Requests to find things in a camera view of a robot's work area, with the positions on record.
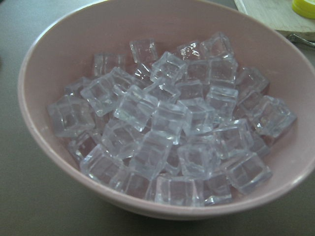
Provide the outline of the pink bowl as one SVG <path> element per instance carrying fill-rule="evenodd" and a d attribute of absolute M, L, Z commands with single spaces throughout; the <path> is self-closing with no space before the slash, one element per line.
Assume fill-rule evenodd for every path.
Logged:
<path fill-rule="evenodd" d="M 217 5 L 111 0 L 37 39 L 19 77 L 32 135 L 120 207 L 198 219 L 267 203 L 315 169 L 315 71 Z"/>

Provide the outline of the clear ice cubes pile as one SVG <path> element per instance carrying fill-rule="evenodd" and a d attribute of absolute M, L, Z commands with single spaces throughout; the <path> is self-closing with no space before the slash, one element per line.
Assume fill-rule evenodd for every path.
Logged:
<path fill-rule="evenodd" d="M 161 56 L 151 38 L 124 55 L 94 56 L 94 75 L 48 106 L 57 137 L 90 179 L 139 199 L 182 207 L 232 201 L 272 172 L 263 158 L 296 121 L 269 80 L 239 67 L 222 32 Z"/>

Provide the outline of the wooden cutting board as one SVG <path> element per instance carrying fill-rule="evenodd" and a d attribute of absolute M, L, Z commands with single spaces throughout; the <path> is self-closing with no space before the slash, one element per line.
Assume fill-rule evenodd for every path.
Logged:
<path fill-rule="evenodd" d="M 280 33 L 301 33 L 307 37 L 315 33 L 314 19 L 294 12 L 290 0 L 236 0 L 235 5 L 239 12 Z"/>

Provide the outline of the yellow lemon half slice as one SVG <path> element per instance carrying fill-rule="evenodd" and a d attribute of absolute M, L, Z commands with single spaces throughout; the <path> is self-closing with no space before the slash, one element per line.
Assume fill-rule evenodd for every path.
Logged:
<path fill-rule="evenodd" d="M 293 0 L 292 10 L 298 15 L 308 18 L 315 18 L 315 0 Z"/>

